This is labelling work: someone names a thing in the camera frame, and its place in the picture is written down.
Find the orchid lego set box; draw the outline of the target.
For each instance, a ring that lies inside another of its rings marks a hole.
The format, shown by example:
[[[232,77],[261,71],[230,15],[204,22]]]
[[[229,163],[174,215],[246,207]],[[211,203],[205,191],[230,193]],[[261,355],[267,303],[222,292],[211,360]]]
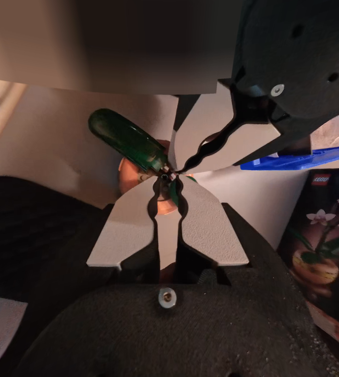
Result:
[[[309,172],[277,252],[314,323],[339,342],[339,168]]]

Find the terracotta lego flower pot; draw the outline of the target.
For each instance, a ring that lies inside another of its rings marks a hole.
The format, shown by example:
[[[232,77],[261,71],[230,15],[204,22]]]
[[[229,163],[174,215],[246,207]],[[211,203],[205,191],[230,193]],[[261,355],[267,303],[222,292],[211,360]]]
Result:
[[[155,176],[153,170],[144,171],[126,158],[123,158],[119,165],[119,189],[121,194],[133,189],[147,179]],[[167,215],[177,209],[176,204],[170,196],[169,182],[160,182],[160,195],[158,197],[158,215]]]

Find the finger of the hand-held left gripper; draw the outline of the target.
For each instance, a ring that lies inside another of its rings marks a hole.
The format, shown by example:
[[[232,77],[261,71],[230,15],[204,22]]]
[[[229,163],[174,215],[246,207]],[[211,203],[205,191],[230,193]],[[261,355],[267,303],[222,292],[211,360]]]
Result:
[[[216,153],[206,156],[185,174],[195,174],[224,169],[280,136],[272,124],[245,124],[234,131],[224,146]]]
[[[177,172],[198,153],[205,139],[228,125],[233,118],[233,104],[230,89],[219,81],[215,93],[176,96],[169,164]]]

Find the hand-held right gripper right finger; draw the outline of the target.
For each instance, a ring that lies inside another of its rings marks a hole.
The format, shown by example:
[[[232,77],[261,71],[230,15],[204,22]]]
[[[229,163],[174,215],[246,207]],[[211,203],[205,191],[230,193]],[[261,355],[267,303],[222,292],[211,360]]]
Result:
[[[249,259],[217,197],[185,175],[178,175],[179,238],[217,266],[242,266]]]

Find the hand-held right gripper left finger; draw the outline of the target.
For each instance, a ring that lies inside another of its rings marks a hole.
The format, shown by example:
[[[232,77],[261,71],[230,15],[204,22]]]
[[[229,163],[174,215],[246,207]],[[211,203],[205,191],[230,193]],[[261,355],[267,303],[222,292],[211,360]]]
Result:
[[[157,176],[123,194],[113,205],[87,265],[121,270],[125,260],[148,247],[157,236],[159,195]]]

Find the blue plastic bin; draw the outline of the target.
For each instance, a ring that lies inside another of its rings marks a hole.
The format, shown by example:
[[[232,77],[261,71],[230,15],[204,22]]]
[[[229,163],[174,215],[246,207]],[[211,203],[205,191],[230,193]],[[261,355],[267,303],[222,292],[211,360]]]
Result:
[[[241,170],[294,171],[314,168],[339,160],[339,147],[316,149],[310,155],[267,156],[240,165]]]

